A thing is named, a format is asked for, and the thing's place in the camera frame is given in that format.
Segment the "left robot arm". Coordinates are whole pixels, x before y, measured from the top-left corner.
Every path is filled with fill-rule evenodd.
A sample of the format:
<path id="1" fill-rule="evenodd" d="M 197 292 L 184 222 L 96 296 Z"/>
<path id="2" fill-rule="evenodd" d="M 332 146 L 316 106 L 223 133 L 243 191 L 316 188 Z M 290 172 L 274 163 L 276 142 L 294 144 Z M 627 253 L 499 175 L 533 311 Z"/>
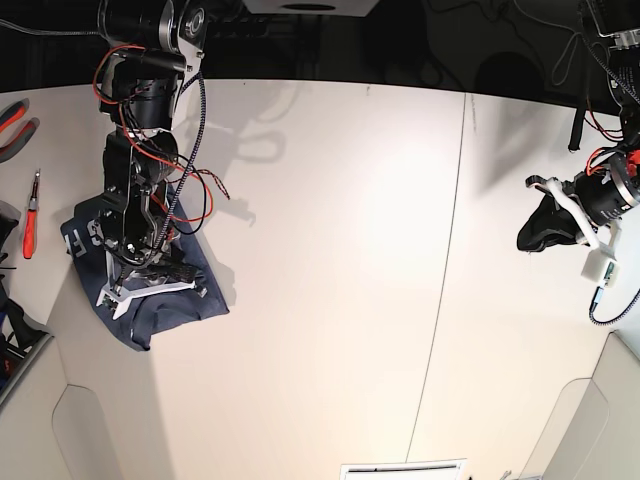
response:
<path id="1" fill-rule="evenodd" d="M 590 55 L 587 64 L 604 71 L 620 128 L 610 132 L 594 118 L 587 121 L 612 144 L 597 148 L 574 179 L 526 179 L 543 199 L 518 233 L 522 252 L 556 245 L 596 248 L 599 228 L 611 228 L 639 206 L 639 3 L 579 1 L 577 15 L 576 36 Z"/>

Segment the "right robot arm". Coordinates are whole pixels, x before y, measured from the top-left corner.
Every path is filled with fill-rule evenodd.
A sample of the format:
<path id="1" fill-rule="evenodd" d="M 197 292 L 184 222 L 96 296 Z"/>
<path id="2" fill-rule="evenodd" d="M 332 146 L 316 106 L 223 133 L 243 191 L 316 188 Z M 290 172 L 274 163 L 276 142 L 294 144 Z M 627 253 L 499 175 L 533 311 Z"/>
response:
<path id="1" fill-rule="evenodd" d="M 200 274 L 179 246 L 179 185 L 194 171 L 172 134 L 179 97 L 199 72 L 208 12 L 201 1 L 102 1 L 97 28 L 110 49 L 93 88 L 114 130 L 103 152 L 98 224 L 107 287 L 130 278 L 151 287 L 192 288 Z"/>

